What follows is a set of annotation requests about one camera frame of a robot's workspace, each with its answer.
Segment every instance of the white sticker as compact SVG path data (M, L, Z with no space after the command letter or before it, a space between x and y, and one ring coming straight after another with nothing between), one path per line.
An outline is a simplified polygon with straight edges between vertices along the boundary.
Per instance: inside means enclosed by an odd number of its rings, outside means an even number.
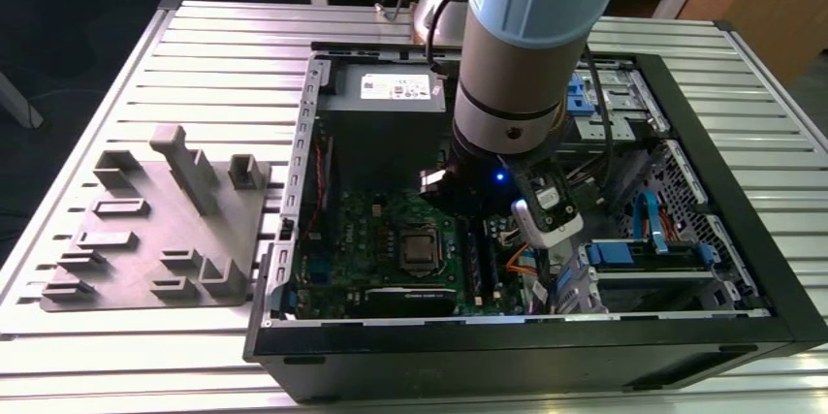
M536 281L535 285L532 285L532 293L535 293L535 296L539 297L542 303L546 303L546 299L548 298L548 291L546 290L546 287L540 281Z
M551 209L558 202L560 201L560 197L558 196L558 190L551 187L546 191L538 193L539 195L539 204L543 209Z
M364 75L362 94L363 99L383 99L395 101L427 101L428 75Z

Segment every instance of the aluminum slotted table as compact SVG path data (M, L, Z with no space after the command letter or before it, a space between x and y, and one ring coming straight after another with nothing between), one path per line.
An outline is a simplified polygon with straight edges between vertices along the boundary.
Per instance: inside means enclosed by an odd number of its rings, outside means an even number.
M267 372L242 360L250 303L50 314L40 310L40 291L79 227L78 208L102 190L92 166L103 150L130 149L142 160L159 160L147 145L152 128L180 123L188 146L211 161L252 153L271 162L268 210L278 209L311 42L408 43L410 21L404 13L390 23L360 7L162 3L0 271L0 411L296 406ZM703 21L606 18L590 44L595 51L664 57L828 315L828 142L739 35ZM262 232L278 229L279 214L266 213ZM395 410L479 412L487 403L490 412L818 412L828 407L824 350L760 361L672 393L431 400L430 407L394 401Z

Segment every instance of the green circuit board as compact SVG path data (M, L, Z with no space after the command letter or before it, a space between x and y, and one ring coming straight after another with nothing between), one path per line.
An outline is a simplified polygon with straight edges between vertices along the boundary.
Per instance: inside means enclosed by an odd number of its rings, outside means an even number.
M359 290L379 287L447 288L458 292L458 315L508 313L519 302L516 286L487 301L470 290L458 223L414 190L342 193L331 251L303 258L298 317L347 318L346 303ZM407 235L418 234L434 235L439 261L428 273L412 274L402 267L402 249Z

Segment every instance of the open computer tower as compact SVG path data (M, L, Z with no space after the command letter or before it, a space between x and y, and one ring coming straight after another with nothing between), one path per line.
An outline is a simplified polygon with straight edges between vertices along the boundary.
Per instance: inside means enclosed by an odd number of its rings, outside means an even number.
M416 46L314 47L244 347L295 399L667 390L828 340L660 57L574 74L555 157L586 227L534 250L508 213L423 196L454 73Z

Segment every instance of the floor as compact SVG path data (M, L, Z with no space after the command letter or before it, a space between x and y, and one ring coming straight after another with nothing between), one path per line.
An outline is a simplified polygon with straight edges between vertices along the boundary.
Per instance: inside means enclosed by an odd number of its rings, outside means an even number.
M308 3L308 0L234 0ZM331 0L372 5L376 0ZM159 0L0 0L0 72L46 118L23 129L0 111L0 263L62 169ZM791 92L828 132L828 55Z

